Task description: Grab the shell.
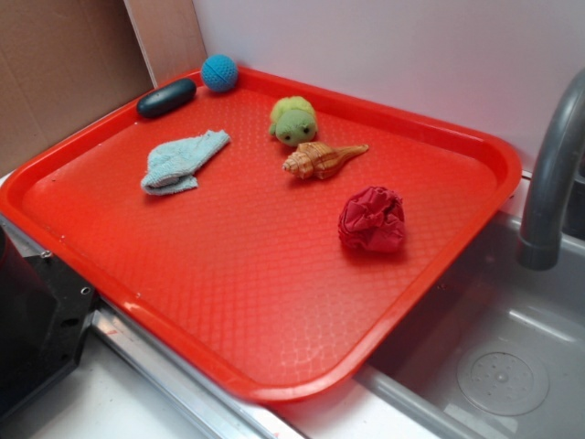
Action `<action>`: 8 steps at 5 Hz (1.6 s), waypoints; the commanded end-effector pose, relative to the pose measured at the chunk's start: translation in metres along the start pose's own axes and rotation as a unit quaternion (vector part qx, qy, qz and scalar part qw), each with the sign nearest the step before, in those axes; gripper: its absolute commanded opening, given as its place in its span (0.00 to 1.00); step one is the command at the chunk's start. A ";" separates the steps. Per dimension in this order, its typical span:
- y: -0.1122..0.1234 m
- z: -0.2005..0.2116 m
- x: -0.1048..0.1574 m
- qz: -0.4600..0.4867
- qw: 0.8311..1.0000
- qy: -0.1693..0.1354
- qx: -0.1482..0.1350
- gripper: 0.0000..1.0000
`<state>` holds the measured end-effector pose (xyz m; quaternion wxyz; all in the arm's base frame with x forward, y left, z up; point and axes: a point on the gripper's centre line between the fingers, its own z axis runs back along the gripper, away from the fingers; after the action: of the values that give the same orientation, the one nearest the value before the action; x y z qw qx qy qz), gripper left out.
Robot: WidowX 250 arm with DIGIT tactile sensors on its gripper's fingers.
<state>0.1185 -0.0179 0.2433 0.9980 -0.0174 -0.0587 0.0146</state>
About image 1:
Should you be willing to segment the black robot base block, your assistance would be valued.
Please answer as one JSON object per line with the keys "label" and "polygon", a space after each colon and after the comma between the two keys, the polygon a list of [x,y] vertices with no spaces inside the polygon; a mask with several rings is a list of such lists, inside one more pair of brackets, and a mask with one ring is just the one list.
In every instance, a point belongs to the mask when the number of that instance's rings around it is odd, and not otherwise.
{"label": "black robot base block", "polygon": [[2,420],[78,367],[96,301],[59,257],[24,256],[1,231]]}

